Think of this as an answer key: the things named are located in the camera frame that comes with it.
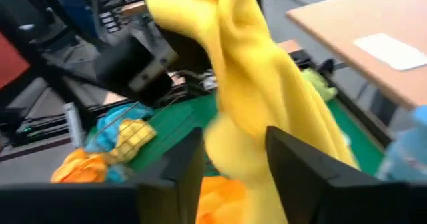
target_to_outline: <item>gray floor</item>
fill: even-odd
[[[314,41],[309,35],[296,27],[285,18],[285,12],[300,6],[302,3],[315,3],[322,0],[264,0],[264,14],[270,28],[270,33],[274,41],[282,42],[288,39],[295,39],[316,62],[322,62],[334,56],[321,44]],[[141,33],[136,35],[143,41]],[[80,59],[90,59],[96,54],[94,49],[82,48],[75,52],[71,61]],[[78,71],[85,74],[93,73],[90,66],[80,67]],[[365,79],[351,68],[341,69],[336,72],[334,79],[339,83],[346,93],[355,98]],[[105,99],[105,92],[93,87],[76,87],[79,94],[85,99],[88,105],[101,103]],[[370,101],[376,87],[370,85],[364,92],[358,104],[363,109],[369,107]],[[62,102],[49,90],[46,91],[44,100],[39,104],[37,110],[32,115],[52,115],[62,113]],[[392,120],[390,130],[395,133],[412,126],[408,118],[408,113],[399,108]],[[0,163],[0,183],[22,183],[32,181],[48,181],[50,174],[58,168],[64,157],[72,150],[70,145],[56,147],[48,151],[27,155],[11,161]]]

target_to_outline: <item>green mat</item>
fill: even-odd
[[[364,172],[375,174],[382,159],[381,151],[376,148],[367,134],[337,100],[328,102],[328,107],[341,130],[351,139],[352,151],[360,168]],[[141,149],[137,156],[129,162],[129,166],[136,171],[147,167],[184,138],[194,127],[207,127],[217,111],[215,95],[198,97],[156,110],[158,115],[150,121],[150,125],[158,132],[158,135]],[[217,174],[215,169],[209,168],[205,175]]]

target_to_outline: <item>wooden desk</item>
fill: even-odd
[[[407,109],[427,104],[427,66],[397,71],[353,44],[359,37],[385,33],[427,53],[426,0],[327,0],[287,16],[391,100]]]

